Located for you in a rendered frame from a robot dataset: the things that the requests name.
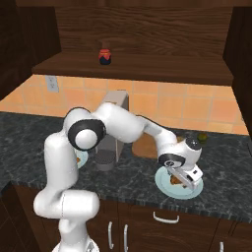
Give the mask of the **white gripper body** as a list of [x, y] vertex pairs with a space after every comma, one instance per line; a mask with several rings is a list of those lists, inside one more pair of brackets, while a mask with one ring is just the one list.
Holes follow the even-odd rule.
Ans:
[[202, 170], [198, 166], [194, 166], [191, 170], [185, 170], [181, 167], [169, 167], [167, 170], [181, 181], [184, 188], [189, 188], [192, 191], [196, 189], [202, 179]]

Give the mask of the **grey coffee machine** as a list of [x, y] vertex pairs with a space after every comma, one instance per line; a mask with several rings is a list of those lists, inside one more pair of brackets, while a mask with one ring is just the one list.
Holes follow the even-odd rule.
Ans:
[[[102, 100], [103, 102], [112, 102], [126, 110], [129, 109], [129, 96], [126, 91], [109, 91]], [[95, 147], [96, 168], [101, 171], [109, 171], [119, 161], [124, 144], [110, 135]]]

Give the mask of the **green round fruit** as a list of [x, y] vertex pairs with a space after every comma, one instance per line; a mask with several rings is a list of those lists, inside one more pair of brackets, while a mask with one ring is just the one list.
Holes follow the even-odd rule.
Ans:
[[197, 136], [197, 140], [201, 143], [201, 144], [206, 144], [208, 141], [208, 134], [203, 132], [203, 133], [199, 133]]

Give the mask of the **dark wooden drawer front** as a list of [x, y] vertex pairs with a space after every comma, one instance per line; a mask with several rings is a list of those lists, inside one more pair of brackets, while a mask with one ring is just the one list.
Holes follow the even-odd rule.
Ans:
[[[156, 212], [156, 215], [163, 219], [175, 220], [177, 216], [179, 216], [180, 220], [177, 224], [162, 223], [154, 220], [153, 212]], [[129, 207], [129, 216], [134, 221], [144, 221], [148, 224], [165, 224], [174, 228], [181, 228], [193, 231], [203, 230], [205, 232], [212, 232], [218, 226], [219, 223], [219, 220], [216, 218], [203, 217], [199, 215], [191, 215], [170, 210], [137, 205], [131, 205]]]

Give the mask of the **dark wooden wall cabinet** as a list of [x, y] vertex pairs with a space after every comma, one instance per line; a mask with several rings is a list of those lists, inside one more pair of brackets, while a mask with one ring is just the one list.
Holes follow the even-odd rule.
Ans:
[[[222, 54], [230, 7], [55, 8], [61, 51], [36, 74], [229, 86]], [[98, 54], [109, 49], [111, 63]]]

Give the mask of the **dark wooden cabinet door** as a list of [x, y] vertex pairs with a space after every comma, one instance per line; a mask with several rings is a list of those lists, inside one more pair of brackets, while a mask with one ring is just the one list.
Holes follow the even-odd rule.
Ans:
[[252, 139], [252, 7], [234, 7], [222, 56], [232, 90]]
[[60, 51], [53, 7], [0, 0], [0, 100], [27, 80], [35, 65]]

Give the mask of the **light blue plate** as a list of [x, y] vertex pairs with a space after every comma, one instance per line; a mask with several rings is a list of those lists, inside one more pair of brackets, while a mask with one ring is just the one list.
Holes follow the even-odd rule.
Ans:
[[155, 182], [157, 188], [166, 196], [178, 200], [189, 200], [193, 199], [201, 194], [204, 187], [203, 180], [200, 180], [199, 185], [194, 191], [188, 187], [184, 188], [182, 184], [171, 184], [170, 174], [167, 172], [165, 167], [160, 167], [155, 175]]
[[81, 161], [77, 163], [78, 168], [81, 168], [87, 162], [89, 158], [89, 154], [87, 152], [82, 152], [79, 150], [75, 150], [75, 153], [76, 153], [76, 157], [81, 159]]

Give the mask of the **round wooden cutting board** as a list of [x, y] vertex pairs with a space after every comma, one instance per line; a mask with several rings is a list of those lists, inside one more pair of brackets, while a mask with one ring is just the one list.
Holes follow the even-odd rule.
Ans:
[[133, 143], [132, 153], [141, 158], [158, 158], [155, 139], [144, 133], [138, 141]]

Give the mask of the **red-lidded jam jar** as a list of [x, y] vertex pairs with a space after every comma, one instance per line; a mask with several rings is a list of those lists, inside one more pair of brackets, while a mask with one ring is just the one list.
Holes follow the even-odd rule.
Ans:
[[111, 63], [111, 53], [109, 49], [101, 49], [98, 54], [99, 63], [101, 65], [109, 65]]

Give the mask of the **grey wall socket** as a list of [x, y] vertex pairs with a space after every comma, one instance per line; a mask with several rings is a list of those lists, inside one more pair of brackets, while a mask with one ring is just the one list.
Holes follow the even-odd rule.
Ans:
[[47, 90], [51, 93], [58, 93], [59, 87], [57, 83], [57, 78], [55, 76], [45, 76], [45, 81], [47, 84]]

